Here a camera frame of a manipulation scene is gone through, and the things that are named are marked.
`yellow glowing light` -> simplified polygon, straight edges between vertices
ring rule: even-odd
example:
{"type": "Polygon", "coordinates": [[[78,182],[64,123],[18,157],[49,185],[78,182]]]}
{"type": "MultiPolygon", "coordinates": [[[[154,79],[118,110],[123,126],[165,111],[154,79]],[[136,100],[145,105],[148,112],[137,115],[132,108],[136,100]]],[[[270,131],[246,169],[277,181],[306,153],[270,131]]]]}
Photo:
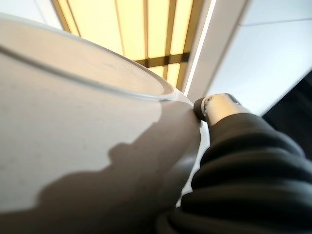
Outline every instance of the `yellow glowing light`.
{"type": "Polygon", "coordinates": [[[149,67],[148,70],[154,72],[156,75],[159,75],[160,77],[163,77],[163,74],[164,74],[164,67],[163,66],[149,67]]]}
{"type": "Polygon", "coordinates": [[[123,55],[115,0],[70,0],[69,5],[82,38],[123,55]]]}
{"type": "Polygon", "coordinates": [[[189,26],[193,0],[177,0],[170,54],[182,54],[189,26]]]}
{"type": "Polygon", "coordinates": [[[74,18],[72,16],[72,13],[70,12],[70,8],[67,4],[67,1],[66,0],[59,0],[58,3],[62,9],[62,12],[63,12],[64,17],[65,17],[66,22],[67,22],[67,25],[70,29],[70,32],[76,36],[79,36],[79,32],[78,32],[77,27],[75,25],[75,21],[74,21],[74,18]]]}
{"type": "Polygon", "coordinates": [[[117,0],[124,56],[145,59],[143,0],[117,0]]]}
{"type": "Polygon", "coordinates": [[[148,0],[148,57],[165,56],[169,0],[148,0]]]}
{"type": "Polygon", "coordinates": [[[173,63],[168,65],[167,82],[176,87],[177,77],[180,71],[180,64],[173,63]]]}

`white cabinet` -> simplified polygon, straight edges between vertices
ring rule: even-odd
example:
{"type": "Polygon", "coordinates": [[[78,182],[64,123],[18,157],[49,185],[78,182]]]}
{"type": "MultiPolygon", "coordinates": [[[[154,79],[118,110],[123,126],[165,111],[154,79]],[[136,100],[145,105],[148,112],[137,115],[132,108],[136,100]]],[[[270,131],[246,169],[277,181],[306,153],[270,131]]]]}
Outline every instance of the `white cabinet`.
{"type": "Polygon", "coordinates": [[[209,94],[264,114],[312,69],[312,20],[239,27],[209,94]]]}
{"type": "Polygon", "coordinates": [[[312,20],[312,0],[250,0],[240,24],[312,20]]]}

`dark background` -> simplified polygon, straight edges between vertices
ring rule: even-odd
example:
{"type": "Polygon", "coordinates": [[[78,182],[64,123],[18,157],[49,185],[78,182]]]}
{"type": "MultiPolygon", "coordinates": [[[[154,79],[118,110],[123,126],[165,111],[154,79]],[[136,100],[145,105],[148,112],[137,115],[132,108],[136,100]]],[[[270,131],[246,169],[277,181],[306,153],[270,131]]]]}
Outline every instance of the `dark background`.
{"type": "Polygon", "coordinates": [[[263,118],[295,140],[312,160],[312,71],[263,118]]]}

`ribbed hose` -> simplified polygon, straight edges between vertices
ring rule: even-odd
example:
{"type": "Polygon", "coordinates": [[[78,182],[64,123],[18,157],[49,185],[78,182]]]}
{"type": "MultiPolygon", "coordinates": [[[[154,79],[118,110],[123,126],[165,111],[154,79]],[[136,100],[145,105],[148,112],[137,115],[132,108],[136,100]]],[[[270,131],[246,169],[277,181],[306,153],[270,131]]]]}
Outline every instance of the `ribbed hose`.
{"type": "Polygon", "coordinates": [[[210,135],[193,192],[157,233],[312,233],[312,164],[296,143],[252,114],[228,116],[210,135]]]}

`coiled hose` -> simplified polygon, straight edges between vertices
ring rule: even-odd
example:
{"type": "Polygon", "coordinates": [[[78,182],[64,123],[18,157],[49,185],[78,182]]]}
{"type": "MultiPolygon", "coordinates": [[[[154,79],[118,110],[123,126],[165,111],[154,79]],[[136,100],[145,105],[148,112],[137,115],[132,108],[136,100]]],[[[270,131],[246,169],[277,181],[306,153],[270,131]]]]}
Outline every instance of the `coiled hose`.
{"type": "Polygon", "coordinates": [[[312,233],[312,163],[294,141],[247,113],[211,126],[210,138],[193,192],[157,233],[312,233]]]}

